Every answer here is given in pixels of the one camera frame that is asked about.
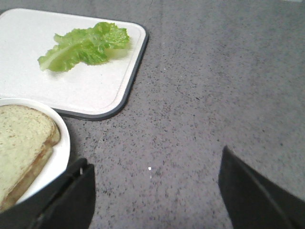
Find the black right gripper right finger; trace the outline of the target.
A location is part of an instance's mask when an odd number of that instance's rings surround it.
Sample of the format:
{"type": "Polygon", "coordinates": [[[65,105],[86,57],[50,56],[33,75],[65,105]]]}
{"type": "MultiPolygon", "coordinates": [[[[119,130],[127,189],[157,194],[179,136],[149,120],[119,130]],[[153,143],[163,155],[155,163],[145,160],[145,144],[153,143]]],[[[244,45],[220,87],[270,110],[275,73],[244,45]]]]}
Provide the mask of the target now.
{"type": "Polygon", "coordinates": [[[218,185],[235,229],[303,229],[305,202],[223,148],[218,185]]]}

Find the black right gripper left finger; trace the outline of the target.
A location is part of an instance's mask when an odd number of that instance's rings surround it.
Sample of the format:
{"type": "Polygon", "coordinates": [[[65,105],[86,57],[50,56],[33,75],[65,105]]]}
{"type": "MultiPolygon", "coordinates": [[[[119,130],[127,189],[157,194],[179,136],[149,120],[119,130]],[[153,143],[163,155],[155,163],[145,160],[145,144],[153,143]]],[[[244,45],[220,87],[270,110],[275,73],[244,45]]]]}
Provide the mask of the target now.
{"type": "Polygon", "coordinates": [[[87,229],[95,211],[94,165],[80,158],[0,215],[2,229],[87,229]]]}

